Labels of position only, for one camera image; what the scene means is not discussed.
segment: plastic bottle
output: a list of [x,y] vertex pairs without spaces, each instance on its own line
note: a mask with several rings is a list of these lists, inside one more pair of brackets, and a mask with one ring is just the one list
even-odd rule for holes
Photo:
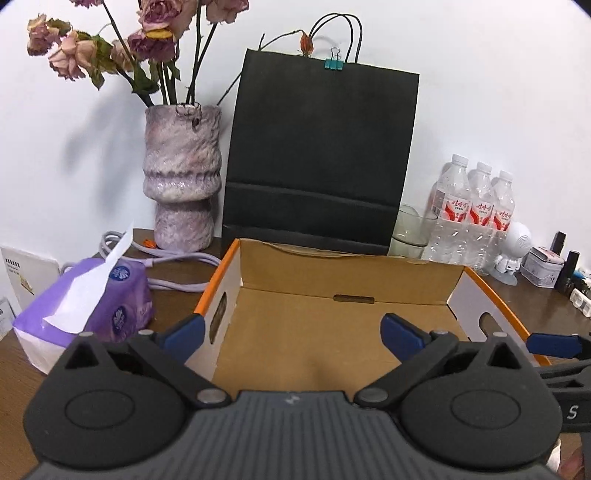
[[513,199],[513,175],[501,170],[499,180],[494,185],[497,198],[495,205],[495,214],[492,227],[501,232],[506,232],[513,217],[515,210],[515,200]]
[[472,206],[466,218],[467,250],[464,265],[482,272],[486,253],[492,236],[492,218],[496,195],[491,184],[492,167],[478,162],[475,170],[468,174],[472,188]]
[[515,210],[513,198],[513,175],[501,170],[499,176],[492,181],[495,191],[495,213],[492,219],[493,233],[489,242],[486,255],[485,269],[492,266],[494,259],[499,253],[499,244],[505,239],[507,229]]
[[468,159],[452,156],[451,166],[437,181],[432,210],[439,217],[423,258],[441,263],[463,263],[466,229],[463,221],[471,206]]

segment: dried rose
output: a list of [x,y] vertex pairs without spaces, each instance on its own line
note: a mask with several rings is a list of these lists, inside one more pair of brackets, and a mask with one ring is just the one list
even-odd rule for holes
[[189,28],[196,11],[197,0],[142,0],[139,22],[146,33],[169,30],[178,40]]
[[248,10],[248,0],[204,0],[207,5],[207,19],[211,23],[234,23],[236,16],[244,10]]
[[189,29],[191,20],[197,13],[197,0],[183,0],[181,12],[170,22],[168,28],[174,34],[174,39],[178,40]]
[[182,6],[181,0],[142,0],[139,23],[145,32],[168,28]]
[[96,44],[92,40],[79,40],[78,32],[72,30],[60,48],[49,57],[49,65],[58,76],[74,81],[84,78],[82,67],[89,74],[94,72],[93,62],[96,58]]
[[86,8],[90,8],[92,5],[97,6],[103,4],[103,0],[70,0],[70,2],[76,7],[83,6]]
[[30,56],[45,55],[54,43],[60,42],[60,30],[47,26],[45,14],[29,20],[27,30],[29,32],[27,53]]
[[132,60],[127,55],[123,45],[119,40],[113,41],[113,49],[111,50],[111,59],[122,69],[126,72],[133,72],[134,71],[134,64]]
[[314,51],[312,39],[305,32],[301,33],[300,50],[304,54],[304,57],[310,57]]
[[132,33],[127,39],[129,49],[140,60],[170,61],[174,58],[174,38],[148,38],[143,30]]

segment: teal binder clip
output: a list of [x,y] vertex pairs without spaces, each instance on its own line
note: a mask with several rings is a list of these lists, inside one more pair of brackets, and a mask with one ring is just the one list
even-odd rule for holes
[[340,48],[332,47],[330,49],[330,58],[324,61],[324,68],[326,70],[343,70],[345,62],[340,59]]

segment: vase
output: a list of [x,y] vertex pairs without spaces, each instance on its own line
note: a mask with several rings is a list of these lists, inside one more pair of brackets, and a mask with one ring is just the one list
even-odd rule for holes
[[157,202],[154,240],[195,252],[213,239],[209,199],[222,187],[217,106],[157,105],[146,110],[144,194]]

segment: black paper bag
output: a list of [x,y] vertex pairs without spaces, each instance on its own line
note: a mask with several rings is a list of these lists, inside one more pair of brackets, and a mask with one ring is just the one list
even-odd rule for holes
[[386,254],[418,75],[249,50],[228,159],[222,242]]

